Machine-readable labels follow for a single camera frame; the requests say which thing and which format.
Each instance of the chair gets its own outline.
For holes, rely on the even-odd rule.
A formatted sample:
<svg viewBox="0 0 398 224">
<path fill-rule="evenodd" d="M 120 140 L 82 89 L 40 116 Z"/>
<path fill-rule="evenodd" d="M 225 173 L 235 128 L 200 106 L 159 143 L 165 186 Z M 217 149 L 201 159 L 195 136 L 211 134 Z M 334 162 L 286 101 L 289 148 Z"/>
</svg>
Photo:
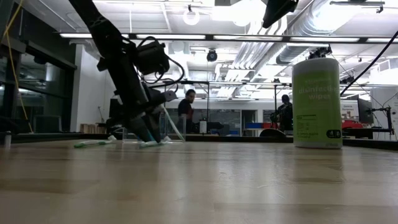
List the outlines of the chair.
<svg viewBox="0 0 398 224">
<path fill-rule="evenodd" d="M 33 121 L 35 133 L 61 133 L 61 117 L 52 115 L 36 115 Z"/>
</svg>

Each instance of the computer monitor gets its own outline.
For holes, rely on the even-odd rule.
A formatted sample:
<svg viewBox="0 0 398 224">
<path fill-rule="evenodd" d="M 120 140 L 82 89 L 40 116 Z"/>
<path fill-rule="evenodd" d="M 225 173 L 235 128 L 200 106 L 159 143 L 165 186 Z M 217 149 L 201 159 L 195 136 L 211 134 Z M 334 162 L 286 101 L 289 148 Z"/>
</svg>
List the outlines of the computer monitor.
<svg viewBox="0 0 398 224">
<path fill-rule="evenodd" d="M 365 124 L 373 124 L 373 113 L 369 112 L 369 110 L 371 109 L 371 102 L 358 98 L 359 122 Z"/>
</svg>

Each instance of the green label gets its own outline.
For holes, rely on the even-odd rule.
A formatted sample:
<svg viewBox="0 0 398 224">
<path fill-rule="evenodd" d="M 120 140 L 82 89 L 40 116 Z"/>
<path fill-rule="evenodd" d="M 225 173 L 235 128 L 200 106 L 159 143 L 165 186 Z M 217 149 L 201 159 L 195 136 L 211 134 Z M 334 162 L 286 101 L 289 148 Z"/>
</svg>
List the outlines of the green label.
<svg viewBox="0 0 398 224">
<path fill-rule="evenodd" d="M 338 76 L 312 72 L 293 76 L 294 141 L 341 143 Z"/>
</svg>

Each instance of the ceiling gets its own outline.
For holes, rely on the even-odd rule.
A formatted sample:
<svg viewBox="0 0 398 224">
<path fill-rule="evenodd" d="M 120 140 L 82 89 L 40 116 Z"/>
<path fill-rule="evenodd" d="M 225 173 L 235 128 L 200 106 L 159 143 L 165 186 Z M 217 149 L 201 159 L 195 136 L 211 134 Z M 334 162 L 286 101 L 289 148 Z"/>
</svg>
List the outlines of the ceiling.
<svg viewBox="0 0 398 224">
<path fill-rule="evenodd" d="M 252 4 L 255 0 L 245 0 Z M 248 34 L 251 25 L 242 25 L 239 22 L 234 21 L 215 21 L 216 17 L 215 11 L 215 1 L 214 0 L 202 0 L 201 4 L 198 1 L 192 2 L 192 9 L 199 13 L 199 22 L 194 26 L 188 25 L 184 21 L 184 12 L 187 10 L 187 3 L 177 4 L 176 2 L 151 2 L 146 3 L 135 3 L 135 4 L 109 4 L 103 2 L 96 2 L 96 6 L 99 11 L 107 17 L 122 33 L 146 33 L 146 34 L 156 34 L 156 33 L 174 33 L 174 34 Z M 294 26 L 297 23 L 297 16 L 306 16 L 307 11 L 303 11 L 312 0 L 300 0 L 296 10 L 289 13 L 286 17 L 285 23 L 288 26 Z M 341 35 L 341 36 L 383 36 L 390 37 L 398 30 L 398 1 L 396 0 L 385 0 L 386 5 L 384 6 L 384 11 L 380 14 L 376 13 L 378 7 L 358 7 L 356 13 L 344 22 L 341 26 L 334 30 L 330 35 Z M 83 21 L 80 19 L 78 14 L 70 5 L 69 1 L 66 0 L 25 0 L 24 8 L 29 12 L 33 13 L 38 18 L 45 21 L 50 26 L 54 27 L 59 32 L 88 32 Z M 243 7 L 240 7 L 237 13 L 234 15 L 226 15 L 221 17 L 231 17 L 241 19 L 241 23 L 244 23 L 244 18 L 250 14 L 264 14 L 263 12 L 257 12 L 255 9 L 250 8 L 249 13 L 247 13 Z M 335 18 L 339 18 L 339 11 L 334 14 Z M 188 14 L 187 18 L 189 20 L 193 19 L 194 16 Z M 256 17 L 258 22 L 262 21 L 261 17 Z M 79 40 L 78 43 L 87 44 L 87 41 Z M 172 50 L 172 42 L 166 41 L 167 52 Z M 208 77 L 217 77 L 216 68 L 218 64 L 231 64 L 234 59 L 237 58 L 238 54 L 242 51 L 242 42 L 208 42 L 208 41 L 184 41 L 184 46 L 188 50 L 184 50 L 186 55 L 184 57 L 178 57 L 177 60 L 181 59 L 181 63 L 184 63 L 186 68 L 189 70 L 188 74 L 195 76 L 201 80 L 207 80 Z M 254 57 L 256 53 L 256 47 L 251 47 L 251 52 L 247 53 L 248 58 Z M 331 49 L 333 55 L 342 64 L 340 68 L 340 73 L 344 73 L 345 70 L 353 71 L 352 75 L 358 75 L 365 67 L 369 60 L 372 60 L 383 48 L 383 45 L 373 45 L 373 44 L 331 44 Z M 207 62 L 206 54 L 208 49 L 216 49 L 219 60 L 217 62 Z M 264 52 L 261 57 L 266 58 L 271 50 L 272 45 L 269 46 L 269 51 Z M 385 57 L 398 57 L 398 44 L 392 45 L 385 52 Z M 359 63 L 359 58 L 367 58 L 363 62 Z M 291 77 L 292 65 L 281 67 L 279 72 L 276 72 L 271 77 Z M 272 66 L 267 61 L 262 66 Z M 176 70 L 177 67 L 172 66 L 170 68 L 170 76 L 172 70 Z M 260 67 L 257 65 L 254 72 L 247 72 L 246 76 L 241 78 L 248 78 L 252 80 L 253 73 L 258 74 Z M 260 79 L 256 82 L 270 82 L 270 78 L 261 78 L 262 74 L 259 74 Z"/>
</svg>

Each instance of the disinfecting wipes container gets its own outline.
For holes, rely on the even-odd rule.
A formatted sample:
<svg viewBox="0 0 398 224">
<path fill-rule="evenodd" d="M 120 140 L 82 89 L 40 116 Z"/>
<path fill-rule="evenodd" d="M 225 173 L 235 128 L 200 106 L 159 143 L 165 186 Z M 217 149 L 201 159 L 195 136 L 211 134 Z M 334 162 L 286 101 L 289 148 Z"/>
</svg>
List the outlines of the disinfecting wipes container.
<svg viewBox="0 0 398 224">
<path fill-rule="evenodd" d="M 338 62 L 310 59 L 293 67 L 293 124 L 296 147 L 341 149 Z"/>
</svg>

